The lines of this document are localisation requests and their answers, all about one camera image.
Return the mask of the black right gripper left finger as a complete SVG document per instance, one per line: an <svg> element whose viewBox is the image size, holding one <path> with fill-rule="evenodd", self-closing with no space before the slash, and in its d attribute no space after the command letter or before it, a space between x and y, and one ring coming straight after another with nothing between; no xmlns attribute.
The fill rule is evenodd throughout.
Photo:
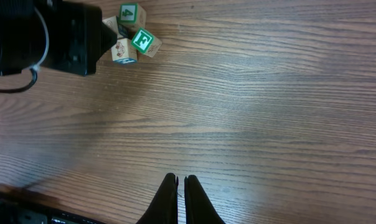
<svg viewBox="0 0 376 224"><path fill-rule="evenodd" d="M178 224L178 185L178 177L167 173L149 207L136 224Z"/></svg>

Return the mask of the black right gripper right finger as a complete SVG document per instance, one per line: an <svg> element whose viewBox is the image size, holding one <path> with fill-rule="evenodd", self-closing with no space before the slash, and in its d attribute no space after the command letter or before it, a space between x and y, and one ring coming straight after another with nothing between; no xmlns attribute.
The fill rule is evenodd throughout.
<svg viewBox="0 0 376 224"><path fill-rule="evenodd" d="M195 175L184 179L187 224L225 224Z"/></svg>

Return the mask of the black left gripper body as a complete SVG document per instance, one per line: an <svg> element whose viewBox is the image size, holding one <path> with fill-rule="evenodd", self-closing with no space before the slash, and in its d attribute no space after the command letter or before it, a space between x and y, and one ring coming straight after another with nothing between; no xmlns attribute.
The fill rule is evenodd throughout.
<svg viewBox="0 0 376 224"><path fill-rule="evenodd" d="M81 76L96 73L97 61L116 44L117 34L102 22L98 6L81 2L36 1L49 32L42 66Z"/></svg>

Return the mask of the white block snail picture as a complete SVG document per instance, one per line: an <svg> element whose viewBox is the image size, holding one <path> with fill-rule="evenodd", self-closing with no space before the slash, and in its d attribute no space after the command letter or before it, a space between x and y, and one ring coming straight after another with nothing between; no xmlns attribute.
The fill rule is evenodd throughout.
<svg viewBox="0 0 376 224"><path fill-rule="evenodd" d="M113 16L106 19L103 19L102 22L109 27L113 32L117 34L118 39L128 38L128 30L125 26L118 23L118 17Z"/></svg>

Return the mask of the white block blue side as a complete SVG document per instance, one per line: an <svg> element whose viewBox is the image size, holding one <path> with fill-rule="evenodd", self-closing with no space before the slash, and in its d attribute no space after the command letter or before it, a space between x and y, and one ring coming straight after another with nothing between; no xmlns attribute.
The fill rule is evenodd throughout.
<svg viewBox="0 0 376 224"><path fill-rule="evenodd" d="M127 38L118 39L111 48L112 60L119 64L131 64L138 61L137 50Z"/></svg>

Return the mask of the green block number four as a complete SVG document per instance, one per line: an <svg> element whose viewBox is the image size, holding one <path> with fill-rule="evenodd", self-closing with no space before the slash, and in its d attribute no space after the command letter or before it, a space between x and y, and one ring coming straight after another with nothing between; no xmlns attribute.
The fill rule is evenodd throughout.
<svg viewBox="0 0 376 224"><path fill-rule="evenodd" d="M118 24L137 31L146 26L146 10L138 3L124 3L120 5Z"/></svg>

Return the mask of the green block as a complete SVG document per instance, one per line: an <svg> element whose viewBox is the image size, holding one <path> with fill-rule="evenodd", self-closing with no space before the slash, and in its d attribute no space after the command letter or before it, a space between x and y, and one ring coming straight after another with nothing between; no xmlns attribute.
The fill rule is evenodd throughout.
<svg viewBox="0 0 376 224"><path fill-rule="evenodd" d="M154 57L162 45L162 41L148 30L140 27L131 40L131 45L140 53Z"/></svg>

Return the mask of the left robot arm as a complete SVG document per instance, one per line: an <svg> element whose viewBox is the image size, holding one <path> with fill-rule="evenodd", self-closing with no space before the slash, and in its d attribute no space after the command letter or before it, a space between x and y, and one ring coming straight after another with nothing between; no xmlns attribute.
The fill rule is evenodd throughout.
<svg viewBox="0 0 376 224"><path fill-rule="evenodd" d="M91 75L116 40L98 6L72 1L0 1L0 76L35 65Z"/></svg>

